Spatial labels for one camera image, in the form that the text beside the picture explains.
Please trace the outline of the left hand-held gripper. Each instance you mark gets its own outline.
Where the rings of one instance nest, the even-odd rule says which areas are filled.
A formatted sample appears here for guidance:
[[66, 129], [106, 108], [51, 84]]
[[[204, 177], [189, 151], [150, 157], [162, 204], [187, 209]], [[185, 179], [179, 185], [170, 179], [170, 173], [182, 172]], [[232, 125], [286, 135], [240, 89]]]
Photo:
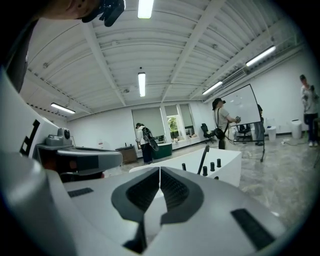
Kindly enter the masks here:
[[41, 149], [36, 156], [37, 146], [45, 145], [46, 138], [58, 134], [59, 126], [41, 116], [19, 95], [6, 71], [0, 69], [0, 150], [20, 153], [36, 159], [48, 170], [62, 175], [64, 182], [104, 178], [102, 170], [90, 170], [87, 174], [80, 169], [75, 157], [57, 155], [57, 150]]

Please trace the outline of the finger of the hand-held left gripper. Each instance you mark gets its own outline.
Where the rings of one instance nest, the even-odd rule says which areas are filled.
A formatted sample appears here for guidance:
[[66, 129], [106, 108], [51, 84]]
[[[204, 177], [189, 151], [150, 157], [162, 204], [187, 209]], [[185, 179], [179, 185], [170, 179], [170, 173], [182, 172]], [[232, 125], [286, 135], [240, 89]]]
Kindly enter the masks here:
[[56, 155], [79, 175], [101, 173], [123, 163], [123, 155], [117, 150], [72, 146], [58, 149]]

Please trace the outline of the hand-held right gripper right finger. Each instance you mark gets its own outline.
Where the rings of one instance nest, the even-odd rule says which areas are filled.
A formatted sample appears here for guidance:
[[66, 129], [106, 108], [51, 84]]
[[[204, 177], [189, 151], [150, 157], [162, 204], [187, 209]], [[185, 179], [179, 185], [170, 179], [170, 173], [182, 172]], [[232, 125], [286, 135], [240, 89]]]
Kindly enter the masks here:
[[264, 205], [221, 180], [162, 167], [166, 213], [148, 256], [265, 254], [286, 231]]

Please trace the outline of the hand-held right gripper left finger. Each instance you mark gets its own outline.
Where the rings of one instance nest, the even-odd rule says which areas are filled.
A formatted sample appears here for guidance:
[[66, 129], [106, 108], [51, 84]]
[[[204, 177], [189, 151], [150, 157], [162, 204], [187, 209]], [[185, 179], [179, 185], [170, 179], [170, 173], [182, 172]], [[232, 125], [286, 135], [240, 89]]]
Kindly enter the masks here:
[[147, 167], [109, 178], [64, 183], [86, 220], [117, 245], [138, 255], [147, 249], [145, 213], [154, 200], [160, 169]]

